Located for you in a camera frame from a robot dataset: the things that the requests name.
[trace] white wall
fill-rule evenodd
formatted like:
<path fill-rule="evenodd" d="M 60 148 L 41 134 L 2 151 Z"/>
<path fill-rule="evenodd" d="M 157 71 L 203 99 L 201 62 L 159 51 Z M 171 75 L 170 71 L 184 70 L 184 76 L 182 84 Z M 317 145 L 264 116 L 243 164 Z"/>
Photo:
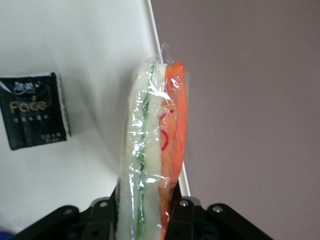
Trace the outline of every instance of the white wall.
<path fill-rule="evenodd" d="M 320 239 L 320 1 L 153 0 L 191 72 L 185 165 L 203 207 Z"/>

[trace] clear plastic wrap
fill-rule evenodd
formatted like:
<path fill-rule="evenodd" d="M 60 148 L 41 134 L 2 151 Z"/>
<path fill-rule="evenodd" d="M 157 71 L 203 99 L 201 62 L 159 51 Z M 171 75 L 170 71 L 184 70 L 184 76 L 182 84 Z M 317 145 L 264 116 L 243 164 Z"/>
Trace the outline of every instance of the clear plastic wrap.
<path fill-rule="evenodd" d="M 163 240 L 182 168 L 187 124 L 184 66 L 143 63 L 132 75 L 119 179 L 117 240 Z"/>

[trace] plastic bag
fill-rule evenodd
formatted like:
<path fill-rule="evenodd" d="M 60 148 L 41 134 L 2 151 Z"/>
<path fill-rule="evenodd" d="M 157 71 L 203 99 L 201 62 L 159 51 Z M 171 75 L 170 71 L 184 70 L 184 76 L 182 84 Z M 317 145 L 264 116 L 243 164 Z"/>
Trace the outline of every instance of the plastic bag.
<path fill-rule="evenodd" d="M 162 56 L 132 75 L 119 179 L 117 240 L 164 239 L 182 168 L 187 97 L 184 66 Z"/>
<path fill-rule="evenodd" d="M 55 72 L 0 77 L 0 108 L 11 150 L 67 140 L 70 128 Z"/>

